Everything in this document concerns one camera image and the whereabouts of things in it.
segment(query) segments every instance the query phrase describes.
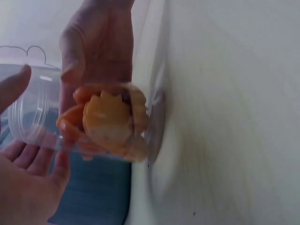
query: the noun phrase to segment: finger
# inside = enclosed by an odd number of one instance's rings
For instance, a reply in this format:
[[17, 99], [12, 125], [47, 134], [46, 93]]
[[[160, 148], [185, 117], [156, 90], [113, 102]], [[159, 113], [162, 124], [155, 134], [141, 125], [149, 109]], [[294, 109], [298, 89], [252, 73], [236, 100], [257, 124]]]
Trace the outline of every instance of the finger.
[[22, 169], [27, 169], [36, 158], [38, 150], [38, 146], [27, 144], [20, 156], [13, 161], [14, 165]]
[[56, 154], [54, 167], [48, 179], [54, 193], [60, 199], [70, 179], [70, 162], [67, 152], [60, 151]]
[[13, 162], [17, 157], [19, 157], [25, 146], [26, 144], [24, 142], [14, 140], [0, 151], [0, 155]]
[[74, 27], [68, 26], [60, 37], [62, 53], [63, 83], [77, 83], [81, 80], [85, 70], [82, 35]]
[[66, 110], [76, 105], [75, 100], [73, 99], [73, 92], [78, 88], [77, 84], [60, 84], [60, 108], [59, 114], [64, 113]]
[[30, 76], [31, 68], [25, 65], [19, 73], [0, 82], [0, 114], [23, 94]]
[[54, 150], [40, 148], [36, 158], [28, 167], [27, 171], [36, 176], [47, 176], [54, 156]]

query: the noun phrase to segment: wrist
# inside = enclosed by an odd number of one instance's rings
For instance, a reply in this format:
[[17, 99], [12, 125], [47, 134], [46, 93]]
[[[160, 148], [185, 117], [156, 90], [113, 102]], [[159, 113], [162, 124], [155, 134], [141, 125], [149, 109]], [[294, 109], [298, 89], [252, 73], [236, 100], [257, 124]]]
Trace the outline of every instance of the wrist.
[[83, 5], [97, 8], [130, 9], [135, 0], [84, 0]]

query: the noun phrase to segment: white wall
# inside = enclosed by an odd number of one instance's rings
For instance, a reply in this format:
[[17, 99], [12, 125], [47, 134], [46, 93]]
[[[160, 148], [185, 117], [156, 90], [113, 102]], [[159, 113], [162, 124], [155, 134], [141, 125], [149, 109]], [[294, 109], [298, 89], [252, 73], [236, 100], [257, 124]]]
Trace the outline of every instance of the white wall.
[[169, 3], [165, 141], [132, 224], [300, 224], [300, 2]]

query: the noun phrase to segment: yellow piece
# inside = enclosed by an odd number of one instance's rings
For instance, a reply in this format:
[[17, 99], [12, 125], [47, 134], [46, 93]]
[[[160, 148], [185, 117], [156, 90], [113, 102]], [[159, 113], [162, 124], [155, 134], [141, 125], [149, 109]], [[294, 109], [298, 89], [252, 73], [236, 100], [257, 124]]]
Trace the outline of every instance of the yellow piece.
[[92, 96], [83, 111], [83, 127], [87, 136], [108, 150], [120, 147], [131, 135], [130, 107], [121, 96], [102, 91]]

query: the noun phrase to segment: fingernail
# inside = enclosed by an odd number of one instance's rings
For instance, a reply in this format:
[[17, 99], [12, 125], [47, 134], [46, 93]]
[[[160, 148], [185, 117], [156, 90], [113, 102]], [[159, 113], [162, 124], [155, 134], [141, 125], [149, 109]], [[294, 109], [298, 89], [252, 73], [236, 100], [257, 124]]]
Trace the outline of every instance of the fingernail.
[[20, 73], [25, 72], [27, 70], [31, 69], [31, 67], [27, 64], [24, 64], [20, 70]]

